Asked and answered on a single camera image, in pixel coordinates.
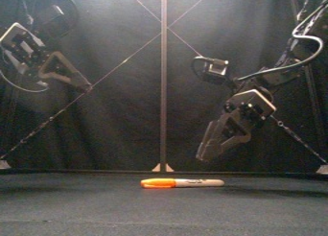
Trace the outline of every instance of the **dark floor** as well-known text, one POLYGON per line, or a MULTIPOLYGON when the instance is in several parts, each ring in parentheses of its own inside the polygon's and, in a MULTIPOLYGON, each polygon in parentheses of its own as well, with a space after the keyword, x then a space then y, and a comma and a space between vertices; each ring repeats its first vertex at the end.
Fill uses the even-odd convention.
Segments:
POLYGON ((148 190, 151 175, 3 175, 0 235, 327 235, 327 180, 224 177, 148 190))

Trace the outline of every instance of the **vertical pole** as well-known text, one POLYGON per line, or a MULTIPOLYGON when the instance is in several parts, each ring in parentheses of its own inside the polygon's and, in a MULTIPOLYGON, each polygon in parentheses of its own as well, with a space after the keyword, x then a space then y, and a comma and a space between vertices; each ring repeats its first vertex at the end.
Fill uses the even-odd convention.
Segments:
MULTIPOLYGON (((300 11, 297 0, 291 0, 291 6, 292 6, 292 11, 293 11, 295 24, 297 25, 297 14, 300 11)), ((323 125, 320 103, 317 100, 316 86, 315 86, 315 81, 313 81, 311 65, 307 65, 304 67, 304 72, 305 72, 305 79, 307 79, 308 91, 309 91, 311 102, 312 102, 312 116, 313 116, 315 131, 316 131, 316 136, 317 136, 316 138, 317 145, 319 145, 319 149, 323 152, 325 152, 328 149, 327 140, 325 140, 325 130, 324 130, 324 125, 323 125)))
POLYGON ((161 0, 160 172, 167 171, 167 4, 168 0, 161 0))

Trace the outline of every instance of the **metal pole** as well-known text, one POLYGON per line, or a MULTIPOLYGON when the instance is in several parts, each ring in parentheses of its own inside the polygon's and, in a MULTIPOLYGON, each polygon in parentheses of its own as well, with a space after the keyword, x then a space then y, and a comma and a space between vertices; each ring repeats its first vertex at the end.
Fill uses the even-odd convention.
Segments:
POLYGON ((167 56, 168 0, 161 0, 161 96, 160 96, 160 172, 167 172, 167 56))

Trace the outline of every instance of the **black cloth backdrop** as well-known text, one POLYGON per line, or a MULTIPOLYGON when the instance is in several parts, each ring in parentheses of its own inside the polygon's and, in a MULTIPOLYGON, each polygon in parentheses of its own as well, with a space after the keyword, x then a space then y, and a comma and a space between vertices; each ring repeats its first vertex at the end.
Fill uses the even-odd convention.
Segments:
MULTIPOLYGON (((0 1, 1 25, 24 23, 19 0, 0 1)), ((29 10, 33 1, 27 0, 29 10)), ((48 47, 59 49, 97 84, 8 161, 16 168, 149 171, 160 162, 161 0, 75 1, 79 26, 48 47)), ((229 60, 232 77, 273 66, 295 28, 291 0, 168 0, 167 19, 169 166, 176 171, 313 171, 319 162, 271 121, 255 130, 249 143, 211 163, 195 158, 231 92, 197 79, 192 58, 197 52, 229 60)), ((27 94, 1 81, 1 149, 77 96, 57 82, 47 93, 27 94)), ((276 116, 317 149, 309 101, 301 77, 276 94, 276 116)))

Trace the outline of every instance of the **orange marker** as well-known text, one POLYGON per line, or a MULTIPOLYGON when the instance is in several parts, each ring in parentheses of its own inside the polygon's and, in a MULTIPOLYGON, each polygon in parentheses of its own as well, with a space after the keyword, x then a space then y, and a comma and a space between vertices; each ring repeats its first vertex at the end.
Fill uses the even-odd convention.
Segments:
POLYGON ((141 180, 144 188, 211 187, 223 186, 220 179, 149 178, 141 180))

